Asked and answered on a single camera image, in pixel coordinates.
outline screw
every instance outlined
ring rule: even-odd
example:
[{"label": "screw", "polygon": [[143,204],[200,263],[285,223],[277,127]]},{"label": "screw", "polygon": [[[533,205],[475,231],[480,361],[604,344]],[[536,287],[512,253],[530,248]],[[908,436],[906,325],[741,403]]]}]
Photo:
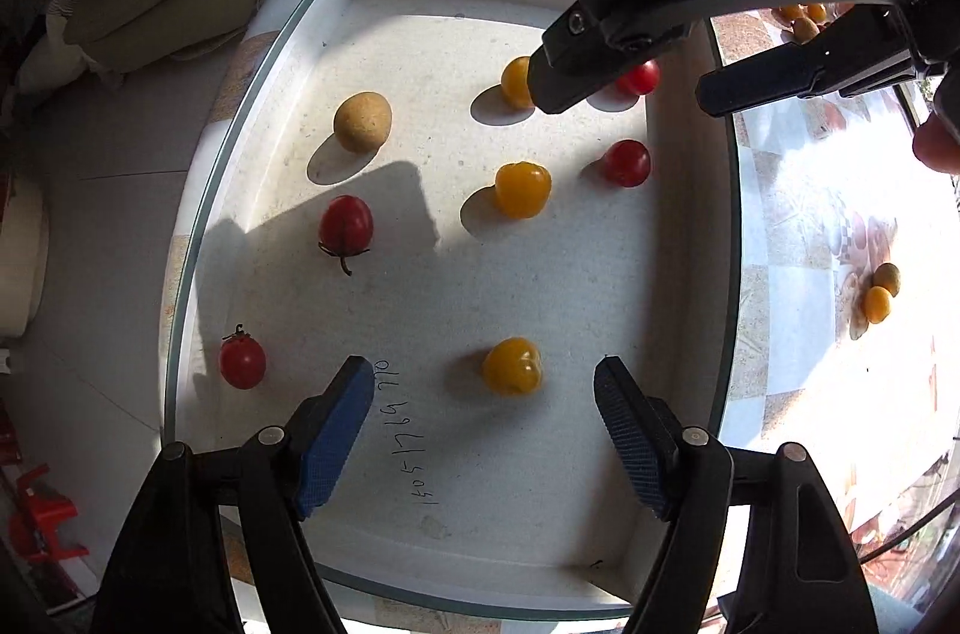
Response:
[{"label": "screw", "polygon": [[160,450],[160,457],[165,461],[175,461],[184,457],[185,451],[186,445],[183,442],[170,442],[169,445],[163,447],[163,450]]},{"label": "screw", "polygon": [[570,11],[570,17],[566,20],[566,27],[571,35],[583,35],[587,31],[587,17],[584,17],[582,11]]},{"label": "screw", "polygon": [[275,445],[278,442],[283,441],[283,428],[280,426],[270,426],[269,428],[264,428],[256,435],[256,440],[261,443],[261,445]]},{"label": "screw", "polygon": [[806,450],[802,445],[795,444],[795,442],[787,442],[784,445],[784,455],[795,463],[806,460]]},{"label": "screw", "polygon": [[709,442],[709,434],[703,428],[683,428],[683,440],[693,447],[702,447]]}]

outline cherry tomato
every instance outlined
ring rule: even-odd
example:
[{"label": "cherry tomato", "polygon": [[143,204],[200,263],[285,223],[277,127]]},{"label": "cherry tomato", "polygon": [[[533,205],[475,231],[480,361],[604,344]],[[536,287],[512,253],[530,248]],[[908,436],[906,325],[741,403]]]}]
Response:
[{"label": "cherry tomato", "polygon": [[501,396],[533,393],[544,381],[539,349],[520,337],[498,343],[484,358],[483,379]]},{"label": "cherry tomato", "polygon": [[527,87],[527,71],[530,68],[530,57],[519,56],[507,65],[500,76],[500,90],[513,108],[533,108],[534,100],[530,97]]},{"label": "cherry tomato", "polygon": [[659,65],[648,59],[616,79],[616,85],[628,95],[649,95],[659,84]]},{"label": "cherry tomato", "polygon": [[511,162],[496,172],[493,190],[500,211],[511,219],[526,220],[544,210],[552,185],[546,168],[532,162]]},{"label": "cherry tomato", "polygon": [[340,258],[340,267],[347,276],[347,257],[368,252],[373,239],[373,214],[365,202],[352,195],[334,198],[320,218],[320,248],[331,257]]},{"label": "cherry tomato", "polygon": [[603,175],[621,187],[637,187],[650,175],[650,151],[640,141],[617,141],[603,155]]},{"label": "cherry tomato", "polygon": [[238,390],[256,387],[267,373],[267,355],[262,346],[237,325],[220,346],[220,374]]},{"label": "cherry tomato", "polygon": [[806,15],[803,13],[803,7],[800,4],[784,5],[780,8],[774,8],[774,10],[776,10],[776,13],[787,23],[795,22],[800,17]]},{"label": "cherry tomato", "polygon": [[804,7],[806,8],[805,16],[818,25],[827,21],[827,7],[822,2],[810,2]]}]

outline potato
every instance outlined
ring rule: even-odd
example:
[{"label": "potato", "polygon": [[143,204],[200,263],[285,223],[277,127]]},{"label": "potato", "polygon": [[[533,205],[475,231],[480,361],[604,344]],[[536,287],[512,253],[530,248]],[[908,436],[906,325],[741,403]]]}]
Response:
[{"label": "potato", "polygon": [[340,103],[333,117],[333,134],[347,151],[366,154],[387,142],[393,119],[387,98],[376,92],[358,92]]},{"label": "potato", "polygon": [[817,37],[820,34],[820,30],[817,28],[816,23],[813,22],[813,19],[803,17],[794,21],[793,34],[800,43],[807,43]]},{"label": "potato", "polygon": [[901,288],[901,276],[899,268],[893,263],[883,263],[874,271],[874,287],[882,287],[890,295],[896,298]]}]

